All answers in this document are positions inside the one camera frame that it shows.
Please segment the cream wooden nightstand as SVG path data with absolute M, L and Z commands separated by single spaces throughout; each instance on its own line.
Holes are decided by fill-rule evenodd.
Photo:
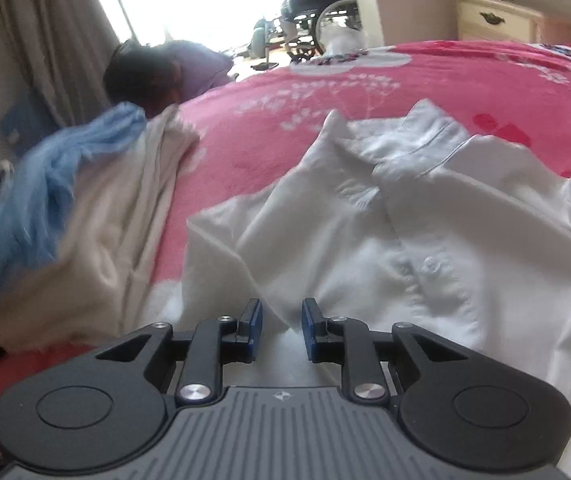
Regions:
M 461 41 L 571 44 L 571 20 L 503 0 L 453 0 Z

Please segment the dark purple bag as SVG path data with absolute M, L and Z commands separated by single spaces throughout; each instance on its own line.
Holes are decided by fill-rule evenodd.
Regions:
M 196 42 L 169 41 L 156 47 L 128 40 L 103 74 L 110 102 L 129 102 L 151 119 L 168 106 L 182 104 L 233 81 L 233 60 Z

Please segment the folded light blue garment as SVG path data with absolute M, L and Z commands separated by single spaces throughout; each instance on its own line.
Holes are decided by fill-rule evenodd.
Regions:
M 0 290 L 55 259 L 81 166 L 128 151 L 145 126 L 142 108 L 120 103 L 87 125 L 51 134 L 22 157 L 0 189 Z

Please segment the wheelchair with clothes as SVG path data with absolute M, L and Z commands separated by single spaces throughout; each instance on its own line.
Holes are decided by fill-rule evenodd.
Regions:
M 253 31 L 248 53 L 258 61 L 255 72 L 278 66 L 270 60 L 274 49 L 282 48 L 293 63 L 307 62 L 327 50 L 322 30 L 329 25 L 363 29 L 357 0 L 284 0 L 275 18 L 262 18 Z

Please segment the white button shirt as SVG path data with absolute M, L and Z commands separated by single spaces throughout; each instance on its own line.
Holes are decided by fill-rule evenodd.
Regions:
M 571 404 L 571 176 L 473 136 L 430 101 L 401 118 L 331 113 L 301 162 L 194 214 L 179 323 L 264 306 L 241 385 L 334 386 L 306 356 L 301 307 L 374 330 L 417 324 L 549 382 Z M 571 476 L 571 442 L 560 462 Z

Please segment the grey brown curtain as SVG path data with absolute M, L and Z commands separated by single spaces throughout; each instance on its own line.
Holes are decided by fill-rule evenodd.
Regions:
M 59 126 L 85 124 L 110 107 L 103 74 L 119 41 L 100 0 L 0 0 L 0 27 Z

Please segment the folded cream garments stack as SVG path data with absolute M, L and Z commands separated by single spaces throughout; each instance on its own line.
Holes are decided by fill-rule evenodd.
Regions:
M 125 153 L 82 165 L 54 262 L 0 297 L 8 353 L 99 344 L 141 326 L 181 159 L 200 137 L 171 105 Z

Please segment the pink floral bed blanket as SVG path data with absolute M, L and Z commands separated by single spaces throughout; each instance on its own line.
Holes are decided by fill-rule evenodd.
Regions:
M 473 136 L 519 144 L 558 176 L 571 176 L 571 49 L 420 42 L 229 84 L 179 106 L 200 140 L 179 165 L 141 326 L 182 327 L 181 279 L 194 214 L 283 178 L 331 113 L 346 122 L 401 118 L 421 101 Z

